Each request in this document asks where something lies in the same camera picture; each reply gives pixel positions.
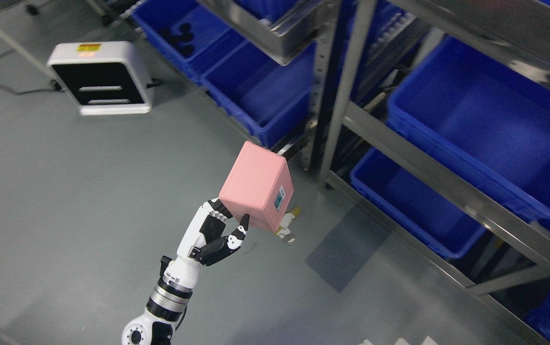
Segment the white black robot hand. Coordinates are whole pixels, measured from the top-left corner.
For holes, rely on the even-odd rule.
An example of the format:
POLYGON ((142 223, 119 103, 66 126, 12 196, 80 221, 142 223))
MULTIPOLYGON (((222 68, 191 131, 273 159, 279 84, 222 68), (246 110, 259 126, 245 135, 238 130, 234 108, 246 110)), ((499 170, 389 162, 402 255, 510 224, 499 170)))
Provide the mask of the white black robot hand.
POLYGON ((250 215, 244 214, 230 234, 224 235, 233 215, 219 198, 209 199, 196 211, 176 251, 176 258, 163 272, 172 287, 195 288, 203 267, 216 264, 237 252, 246 239, 250 215))

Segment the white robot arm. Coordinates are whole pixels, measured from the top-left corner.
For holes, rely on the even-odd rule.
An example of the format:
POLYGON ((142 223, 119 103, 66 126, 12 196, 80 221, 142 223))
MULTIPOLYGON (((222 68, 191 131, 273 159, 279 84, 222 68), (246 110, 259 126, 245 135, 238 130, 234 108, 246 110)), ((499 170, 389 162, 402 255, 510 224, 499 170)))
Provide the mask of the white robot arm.
POLYGON ((187 314, 192 290, 165 276, 165 270, 174 261, 160 259, 159 279, 144 312, 130 321, 121 335, 122 345, 171 345, 180 324, 187 314))

